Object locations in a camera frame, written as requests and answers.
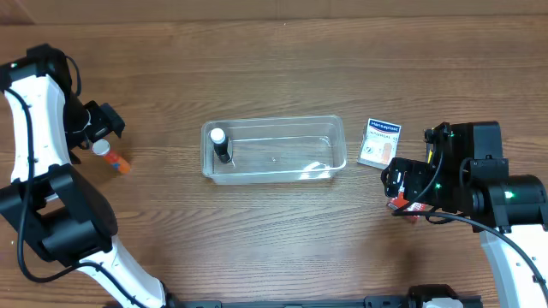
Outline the orange tube with white cap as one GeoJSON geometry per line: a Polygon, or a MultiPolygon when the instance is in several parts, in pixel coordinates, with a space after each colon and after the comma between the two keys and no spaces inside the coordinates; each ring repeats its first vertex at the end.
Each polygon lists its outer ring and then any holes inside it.
{"type": "Polygon", "coordinates": [[[105,139],[100,139],[92,145],[92,152],[102,157],[111,167],[122,174],[128,174],[131,170],[130,164],[110,147],[105,139]]]}

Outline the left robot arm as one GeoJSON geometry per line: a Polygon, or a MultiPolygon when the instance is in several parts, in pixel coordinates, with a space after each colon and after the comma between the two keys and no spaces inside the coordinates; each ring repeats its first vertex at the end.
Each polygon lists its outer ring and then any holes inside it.
{"type": "Polygon", "coordinates": [[[15,134],[1,214],[18,234],[22,274],[47,283],[79,271],[122,307],[171,307],[175,300],[166,286],[120,241],[108,200],[76,169],[73,149],[87,150],[110,133],[120,136],[123,119],[109,104],[83,104],[74,59],[48,44],[2,65],[1,93],[15,134]]]}

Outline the black bottle with white cap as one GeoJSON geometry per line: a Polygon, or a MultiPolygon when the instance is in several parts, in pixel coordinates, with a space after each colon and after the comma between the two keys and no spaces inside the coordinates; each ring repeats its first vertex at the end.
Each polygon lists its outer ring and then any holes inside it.
{"type": "Polygon", "coordinates": [[[218,127],[213,128],[209,136],[219,161],[229,163],[232,160],[232,145],[229,136],[222,128],[218,127]]]}

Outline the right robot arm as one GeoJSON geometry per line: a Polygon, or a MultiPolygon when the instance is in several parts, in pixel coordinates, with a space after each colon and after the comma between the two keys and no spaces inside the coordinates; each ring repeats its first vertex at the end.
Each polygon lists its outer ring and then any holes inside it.
{"type": "Polygon", "coordinates": [[[496,121],[425,131],[426,161],[395,157],[384,193],[402,196],[393,216],[463,222],[480,236],[502,307],[547,305],[547,191],[534,175],[511,175],[496,121]]]}

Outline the white Hansaplast plaster box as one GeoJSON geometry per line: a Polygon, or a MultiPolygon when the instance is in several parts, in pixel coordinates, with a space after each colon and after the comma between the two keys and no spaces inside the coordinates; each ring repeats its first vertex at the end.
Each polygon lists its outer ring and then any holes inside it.
{"type": "Polygon", "coordinates": [[[385,169],[396,156],[401,130],[400,125],[369,118],[357,163],[385,169]]]}

